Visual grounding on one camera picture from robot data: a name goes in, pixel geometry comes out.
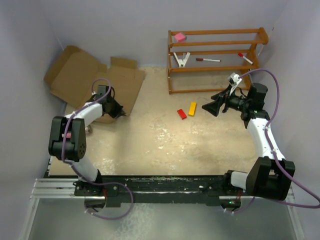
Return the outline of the brown cardboard box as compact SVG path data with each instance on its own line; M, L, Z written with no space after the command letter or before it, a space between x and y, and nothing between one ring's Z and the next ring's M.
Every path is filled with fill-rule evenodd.
M90 99L99 85L111 85L115 100L130 115L146 74L138 69L136 60L112 56L110 62L107 66L77 46L69 45L47 71L44 81L53 95L75 110Z

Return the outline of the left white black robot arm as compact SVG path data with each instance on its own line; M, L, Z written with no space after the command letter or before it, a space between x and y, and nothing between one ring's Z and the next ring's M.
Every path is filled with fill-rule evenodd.
M65 116L55 116L51 122L48 152L69 165L79 180L86 182L85 190L91 196L103 191L100 171L86 157L86 127L108 115L113 119L124 116L123 106L115 99L110 85L99 85L97 92L78 110Z

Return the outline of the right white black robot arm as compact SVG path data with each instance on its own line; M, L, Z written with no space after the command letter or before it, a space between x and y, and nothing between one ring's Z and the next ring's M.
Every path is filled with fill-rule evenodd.
M238 96L229 85L222 92L211 97L212 102L202 105L202 109L217 117L228 109L240 111L240 118L250 133L257 160L250 172L229 170L222 190L228 196L240 189L250 196L283 201L287 197L291 180L281 169L293 176L296 170L292 161L287 161L279 150L267 123L269 114L263 109L268 88L260 83L251 84L247 96Z

